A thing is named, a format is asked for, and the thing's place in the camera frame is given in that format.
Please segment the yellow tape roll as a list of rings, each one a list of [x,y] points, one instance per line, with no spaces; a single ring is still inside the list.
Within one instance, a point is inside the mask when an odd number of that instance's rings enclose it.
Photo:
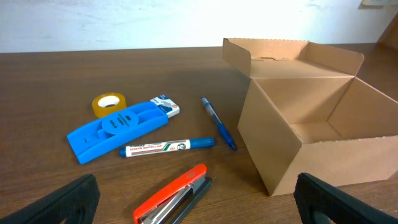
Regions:
[[[97,118],[103,118],[111,113],[127,108],[124,95],[116,92],[97,96],[92,101],[91,106]]]

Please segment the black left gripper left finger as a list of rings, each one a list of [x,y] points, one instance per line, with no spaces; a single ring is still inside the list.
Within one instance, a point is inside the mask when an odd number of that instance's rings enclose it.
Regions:
[[[34,203],[4,217],[1,223],[93,223],[100,190],[93,174],[87,174]]]

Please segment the cardboard box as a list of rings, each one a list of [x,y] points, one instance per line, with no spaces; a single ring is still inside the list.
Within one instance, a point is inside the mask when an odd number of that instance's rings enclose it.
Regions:
[[[335,186],[397,172],[397,102],[358,78],[362,53],[225,38],[223,59],[250,79],[238,129],[271,196],[302,172]]]

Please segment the blue ballpoint pen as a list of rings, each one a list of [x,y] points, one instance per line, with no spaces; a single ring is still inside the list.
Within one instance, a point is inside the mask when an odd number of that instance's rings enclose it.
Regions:
[[[224,139],[225,143],[233,150],[237,151],[235,141],[230,135],[229,131],[227,130],[226,126],[222,123],[220,120],[218,114],[216,113],[213,105],[204,97],[201,97],[201,102],[203,103],[203,106],[207,110],[208,114],[213,118],[213,121],[215,122],[218,132],[220,133],[221,137]]]

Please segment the blue whiteboard eraser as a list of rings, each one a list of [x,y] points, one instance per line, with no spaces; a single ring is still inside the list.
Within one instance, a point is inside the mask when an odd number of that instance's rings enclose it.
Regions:
[[[169,122],[155,103],[147,101],[92,121],[67,135],[80,164],[129,143]]]

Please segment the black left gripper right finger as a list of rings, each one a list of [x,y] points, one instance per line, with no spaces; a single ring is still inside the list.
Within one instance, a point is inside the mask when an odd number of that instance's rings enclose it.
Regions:
[[[304,224],[397,224],[392,217],[309,173],[298,175],[294,191]]]

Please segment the blue whiteboard marker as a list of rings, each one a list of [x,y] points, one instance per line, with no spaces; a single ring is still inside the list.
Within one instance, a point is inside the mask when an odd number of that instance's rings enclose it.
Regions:
[[[158,154],[164,152],[201,149],[206,147],[213,147],[214,145],[215,145],[214,137],[183,139],[176,141],[141,144],[136,146],[124,146],[120,148],[119,155],[121,157],[137,157],[137,156],[145,156],[149,154]]]

